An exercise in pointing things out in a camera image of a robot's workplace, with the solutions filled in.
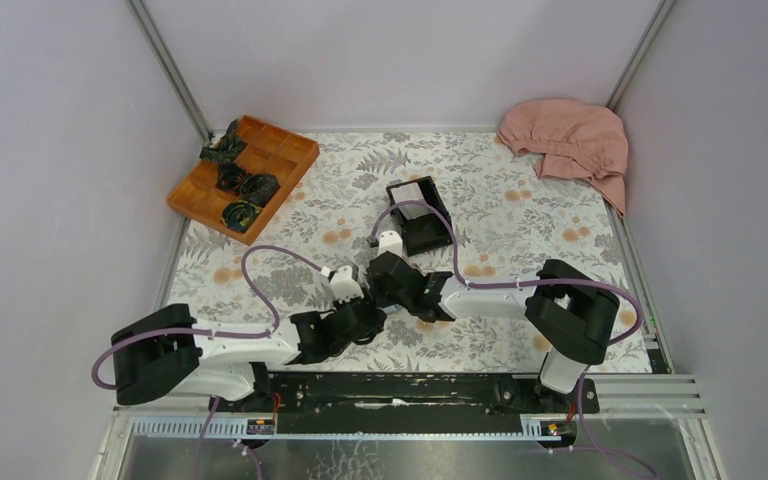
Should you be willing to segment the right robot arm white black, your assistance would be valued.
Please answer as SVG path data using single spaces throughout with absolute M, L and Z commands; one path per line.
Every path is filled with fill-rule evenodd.
M 533 278 L 481 283 L 454 271 L 423 273 L 385 252 L 369 263 L 366 278 L 379 306 L 399 306 L 425 322 L 530 322 L 551 345 L 533 386 L 535 402 L 549 412 L 567 405 L 585 370 L 604 361 L 620 307 L 617 288 L 557 259 Z

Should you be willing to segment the grey leather card holder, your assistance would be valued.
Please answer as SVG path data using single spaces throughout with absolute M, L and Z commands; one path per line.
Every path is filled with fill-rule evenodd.
M 397 314 L 397 313 L 399 313 L 399 312 L 403 311 L 403 310 L 404 310 L 404 308 L 403 308 L 401 305 L 398 305 L 398 304 L 393 304 L 393 305 L 388 305 L 388 306 L 384 306 L 384 307 L 379 307 L 379 310 L 380 310 L 380 311 L 381 311 L 381 312 L 382 312 L 382 313 L 383 313 L 383 314 L 384 314 L 386 317 L 389 317 L 389 316 L 391 316 L 391 315 L 395 315 L 395 314 Z

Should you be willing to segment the black card tray box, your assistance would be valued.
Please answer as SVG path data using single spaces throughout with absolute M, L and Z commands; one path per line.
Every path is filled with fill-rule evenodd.
M 390 190 L 394 186 L 412 181 L 420 184 L 431 214 L 415 220 L 406 220 L 398 210 L 399 207 L 391 212 L 399 226 L 400 235 L 404 241 L 404 247 L 408 256 L 419 255 L 452 244 L 451 235 L 447 229 L 447 226 L 451 226 L 451 216 L 432 177 L 420 177 L 388 186 L 386 192 L 390 204 L 396 204 L 392 199 Z

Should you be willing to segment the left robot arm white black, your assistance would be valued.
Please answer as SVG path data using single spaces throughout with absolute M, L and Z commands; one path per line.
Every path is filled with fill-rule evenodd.
M 117 331 L 105 357 L 120 405 L 170 393 L 209 395 L 256 411 L 269 401 L 271 367 L 312 365 L 370 343 L 387 315 L 369 300 L 293 314 L 278 326 L 198 320 L 186 304 L 168 305 Z

